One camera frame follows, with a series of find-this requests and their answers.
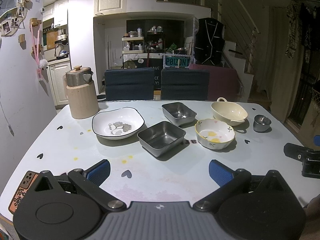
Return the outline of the yellow-rimmed lemon bowl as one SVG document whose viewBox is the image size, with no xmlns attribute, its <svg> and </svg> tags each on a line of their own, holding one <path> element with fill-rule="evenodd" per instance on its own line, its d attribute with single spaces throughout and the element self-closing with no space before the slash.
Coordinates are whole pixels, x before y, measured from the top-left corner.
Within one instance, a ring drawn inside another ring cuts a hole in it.
<svg viewBox="0 0 320 240">
<path fill-rule="evenodd" d="M 223 150 L 235 139 L 232 126 L 216 119 L 203 119 L 195 124 L 198 142 L 210 150 Z"/>
</svg>

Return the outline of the small round steel bowl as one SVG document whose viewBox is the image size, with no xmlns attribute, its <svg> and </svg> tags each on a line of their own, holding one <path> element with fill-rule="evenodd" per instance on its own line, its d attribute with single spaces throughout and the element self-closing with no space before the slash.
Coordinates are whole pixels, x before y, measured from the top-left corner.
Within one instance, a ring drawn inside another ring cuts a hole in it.
<svg viewBox="0 0 320 240">
<path fill-rule="evenodd" d="M 254 117 L 253 129 L 256 132 L 263 133 L 270 128 L 271 123 L 272 121 L 268 117 L 258 114 Z"/>
</svg>

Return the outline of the white square ginkgo plate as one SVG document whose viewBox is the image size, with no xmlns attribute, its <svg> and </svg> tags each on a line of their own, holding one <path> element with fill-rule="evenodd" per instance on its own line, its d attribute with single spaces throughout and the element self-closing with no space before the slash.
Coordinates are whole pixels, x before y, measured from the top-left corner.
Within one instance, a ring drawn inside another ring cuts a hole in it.
<svg viewBox="0 0 320 240">
<path fill-rule="evenodd" d="M 145 121 L 132 107 L 99 112 L 92 119 L 92 131 L 108 140 L 121 140 L 134 135 Z"/>
</svg>

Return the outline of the cream bowl with handles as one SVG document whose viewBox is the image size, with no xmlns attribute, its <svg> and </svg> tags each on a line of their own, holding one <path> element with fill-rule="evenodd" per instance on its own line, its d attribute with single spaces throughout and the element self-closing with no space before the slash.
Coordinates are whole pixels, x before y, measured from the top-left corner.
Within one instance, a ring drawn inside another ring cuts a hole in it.
<svg viewBox="0 0 320 240">
<path fill-rule="evenodd" d="M 213 102 L 211 108 L 215 119 L 223 121 L 230 126 L 239 126 L 248 117 L 248 113 L 243 107 L 222 97 Z"/>
</svg>

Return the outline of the large steel square container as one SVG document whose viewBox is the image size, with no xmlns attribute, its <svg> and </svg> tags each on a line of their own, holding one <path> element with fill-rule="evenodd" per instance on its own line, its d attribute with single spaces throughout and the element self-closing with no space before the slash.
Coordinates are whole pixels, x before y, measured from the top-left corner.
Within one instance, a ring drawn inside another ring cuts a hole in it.
<svg viewBox="0 0 320 240">
<path fill-rule="evenodd" d="M 168 121 L 162 121 L 140 131 L 137 137 L 141 146 L 158 158 L 180 145 L 185 135 L 185 130 Z"/>
</svg>

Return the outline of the small steel square container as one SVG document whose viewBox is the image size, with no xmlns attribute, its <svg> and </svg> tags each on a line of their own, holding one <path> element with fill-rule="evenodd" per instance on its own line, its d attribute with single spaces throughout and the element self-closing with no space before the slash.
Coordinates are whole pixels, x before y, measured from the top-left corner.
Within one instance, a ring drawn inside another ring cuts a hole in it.
<svg viewBox="0 0 320 240">
<path fill-rule="evenodd" d="M 197 113 L 181 102 L 162 105 L 164 116 L 174 125 L 183 126 L 192 123 Z"/>
</svg>

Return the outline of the smartphone with orange case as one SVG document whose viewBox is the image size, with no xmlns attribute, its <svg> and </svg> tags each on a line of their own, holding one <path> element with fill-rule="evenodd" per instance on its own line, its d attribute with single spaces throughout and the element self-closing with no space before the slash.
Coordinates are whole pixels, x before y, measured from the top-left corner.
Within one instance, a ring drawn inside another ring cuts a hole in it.
<svg viewBox="0 0 320 240">
<path fill-rule="evenodd" d="M 38 175 L 39 173 L 37 172 L 26 172 L 8 206 L 8 210 L 11 214 L 14 214 L 16 212 L 18 205 L 20 204 L 21 200 L 27 193 L 29 187 L 32 185 L 32 183 L 35 181 Z"/>
</svg>

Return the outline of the beige thermos jug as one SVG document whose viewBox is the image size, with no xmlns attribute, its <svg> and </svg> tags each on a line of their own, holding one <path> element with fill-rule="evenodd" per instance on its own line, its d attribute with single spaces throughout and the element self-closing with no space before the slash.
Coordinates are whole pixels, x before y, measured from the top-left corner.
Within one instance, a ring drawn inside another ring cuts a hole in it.
<svg viewBox="0 0 320 240">
<path fill-rule="evenodd" d="M 90 67 L 75 66 L 63 76 L 65 96 L 74 119 L 86 119 L 99 112 L 97 94 Z"/>
</svg>

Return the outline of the maroon chair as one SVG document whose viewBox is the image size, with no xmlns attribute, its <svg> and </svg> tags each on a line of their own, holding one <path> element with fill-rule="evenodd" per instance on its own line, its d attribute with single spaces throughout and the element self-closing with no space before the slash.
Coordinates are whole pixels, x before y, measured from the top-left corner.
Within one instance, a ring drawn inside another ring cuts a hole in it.
<svg viewBox="0 0 320 240">
<path fill-rule="evenodd" d="M 236 101 L 240 92 L 240 82 L 236 70 L 227 67 L 191 64 L 189 69 L 207 70 L 209 72 L 208 100 L 216 101 L 225 98 Z"/>
</svg>

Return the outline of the left dark blue chair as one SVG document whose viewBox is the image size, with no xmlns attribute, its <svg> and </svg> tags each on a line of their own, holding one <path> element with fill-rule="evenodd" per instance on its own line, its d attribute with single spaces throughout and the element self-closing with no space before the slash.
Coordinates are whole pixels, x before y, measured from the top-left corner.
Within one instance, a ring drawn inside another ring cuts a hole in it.
<svg viewBox="0 0 320 240">
<path fill-rule="evenodd" d="M 152 100 L 154 75 L 152 68 L 106 70 L 106 100 Z"/>
</svg>

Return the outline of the dark blue chair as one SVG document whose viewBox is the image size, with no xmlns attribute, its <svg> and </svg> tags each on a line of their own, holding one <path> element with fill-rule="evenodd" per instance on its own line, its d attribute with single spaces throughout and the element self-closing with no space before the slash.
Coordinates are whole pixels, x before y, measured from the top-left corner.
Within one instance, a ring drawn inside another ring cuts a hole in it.
<svg viewBox="0 0 320 240">
<path fill-rule="evenodd" d="M 206 101 L 209 77 L 207 70 L 163 69 L 161 71 L 161 99 Z"/>
<path fill-rule="evenodd" d="M 106 70 L 106 100 L 152 100 L 154 75 L 152 68 Z"/>
</svg>

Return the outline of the right dark blue chair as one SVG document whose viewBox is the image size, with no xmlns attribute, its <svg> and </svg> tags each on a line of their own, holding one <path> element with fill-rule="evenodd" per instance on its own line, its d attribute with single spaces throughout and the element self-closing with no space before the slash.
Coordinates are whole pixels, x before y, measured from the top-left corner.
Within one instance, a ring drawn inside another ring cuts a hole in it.
<svg viewBox="0 0 320 240">
<path fill-rule="evenodd" d="M 206 101 L 209 77 L 207 70 L 163 69 L 161 71 L 161 99 Z"/>
</svg>

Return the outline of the white kitchen cabinet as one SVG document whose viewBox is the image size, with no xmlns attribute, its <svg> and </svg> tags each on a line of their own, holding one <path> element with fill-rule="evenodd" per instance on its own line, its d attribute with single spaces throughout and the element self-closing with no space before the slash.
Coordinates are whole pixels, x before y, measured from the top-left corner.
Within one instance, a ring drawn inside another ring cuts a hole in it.
<svg viewBox="0 0 320 240">
<path fill-rule="evenodd" d="M 68 104 L 63 77 L 70 70 L 71 63 L 69 60 L 52 61 L 48 65 L 47 74 L 55 106 Z"/>
</svg>

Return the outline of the teal Poizon sign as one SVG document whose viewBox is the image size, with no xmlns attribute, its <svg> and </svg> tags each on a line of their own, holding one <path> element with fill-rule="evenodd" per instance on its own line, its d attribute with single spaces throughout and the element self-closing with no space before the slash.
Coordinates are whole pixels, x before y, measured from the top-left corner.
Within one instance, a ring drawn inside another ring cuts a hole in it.
<svg viewBox="0 0 320 240">
<path fill-rule="evenodd" d="M 163 56 L 164 68 L 189 68 L 191 57 L 187 55 L 165 54 Z"/>
</svg>

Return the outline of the white shelf rack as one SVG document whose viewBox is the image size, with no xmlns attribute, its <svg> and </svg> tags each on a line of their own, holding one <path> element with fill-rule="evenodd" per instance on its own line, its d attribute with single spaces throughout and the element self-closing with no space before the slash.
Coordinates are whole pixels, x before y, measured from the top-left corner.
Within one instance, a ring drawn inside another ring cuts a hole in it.
<svg viewBox="0 0 320 240">
<path fill-rule="evenodd" d="M 144 62 L 144 37 L 123 37 L 123 68 L 133 69 L 138 68 Z"/>
</svg>

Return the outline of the black jacket hanging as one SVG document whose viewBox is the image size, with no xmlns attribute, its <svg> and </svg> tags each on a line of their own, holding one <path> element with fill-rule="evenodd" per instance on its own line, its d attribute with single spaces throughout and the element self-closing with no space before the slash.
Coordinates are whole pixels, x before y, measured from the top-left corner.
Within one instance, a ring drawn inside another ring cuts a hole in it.
<svg viewBox="0 0 320 240">
<path fill-rule="evenodd" d="M 199 19 L 195 36 L 194 57 L 197 64 L 222 67 L 224 25 L 214 18 Z"/>
</svg>

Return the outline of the photo collage on wall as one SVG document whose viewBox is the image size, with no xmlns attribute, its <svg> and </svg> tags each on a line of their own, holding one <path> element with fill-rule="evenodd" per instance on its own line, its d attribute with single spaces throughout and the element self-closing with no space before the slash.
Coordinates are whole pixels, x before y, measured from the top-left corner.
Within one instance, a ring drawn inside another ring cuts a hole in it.
<svg viewBox="0 0 320 240">
<path fill-rule="evenodd" d="M 25 20 L 32 0 L 1 0 L 1 37 L 11 37 Z"/>
</svg>

